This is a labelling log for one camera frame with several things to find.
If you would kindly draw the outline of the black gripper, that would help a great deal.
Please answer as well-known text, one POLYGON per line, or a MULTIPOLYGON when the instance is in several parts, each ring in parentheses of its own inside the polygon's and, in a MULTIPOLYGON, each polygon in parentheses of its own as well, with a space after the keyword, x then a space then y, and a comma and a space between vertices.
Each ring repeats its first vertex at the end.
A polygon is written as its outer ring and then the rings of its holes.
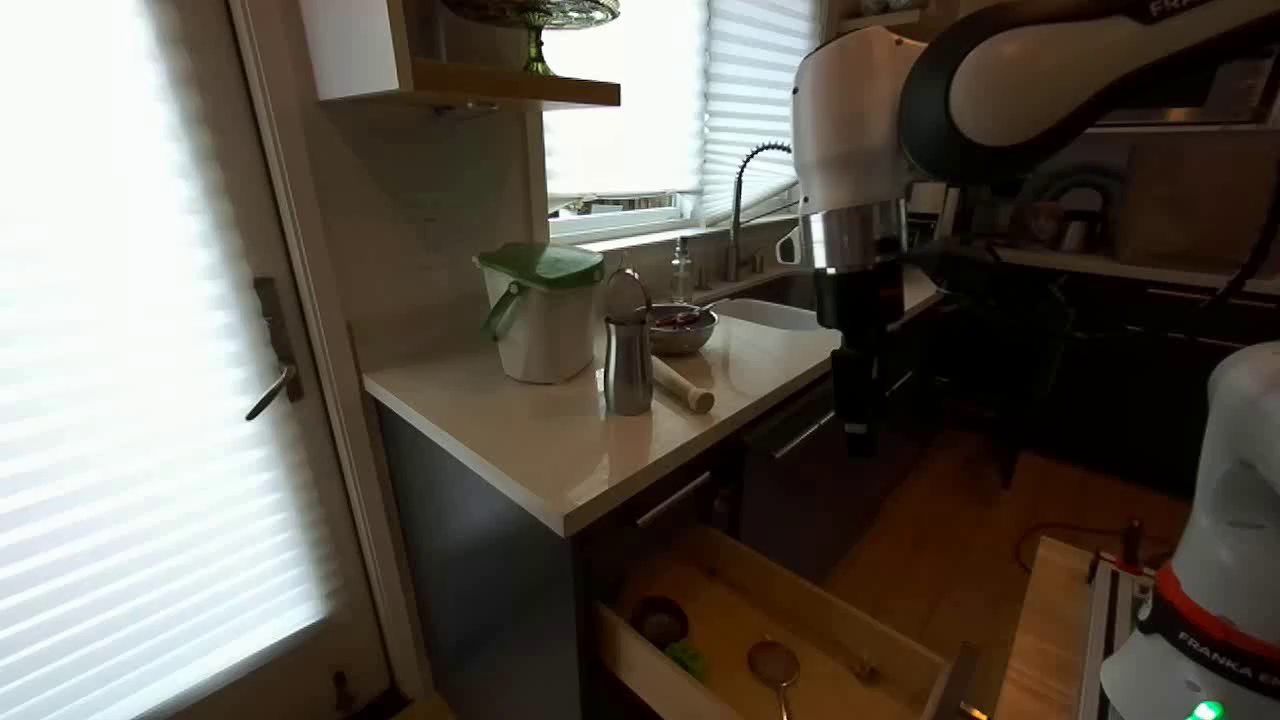
POLYGON ((906 318, 900 270, 825 270, 815 278, 815 320, 839 331, 833 354, 833 410, 846 447, 869 458, 877 447, 882 356, 887 325, 906 318))

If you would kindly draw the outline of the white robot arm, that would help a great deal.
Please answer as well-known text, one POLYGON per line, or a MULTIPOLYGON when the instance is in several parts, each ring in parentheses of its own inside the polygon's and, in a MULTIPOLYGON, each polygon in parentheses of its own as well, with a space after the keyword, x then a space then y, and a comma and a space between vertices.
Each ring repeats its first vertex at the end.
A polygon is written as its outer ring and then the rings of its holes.
MULTIPOLYGON (((886 23, 814 50, 794 81, 810 270, 836 412, 864 443, 882 400, 877 299, 906 188, 1030 171, 1139 84, 1245 53, 1280 0, 989 5, 934 40, 886 23)), ((1138 628, 1099 665, 1115 720, 1280 720, 1280 344, 1245 344, 1210 377, 1196 494, 1138 628)))

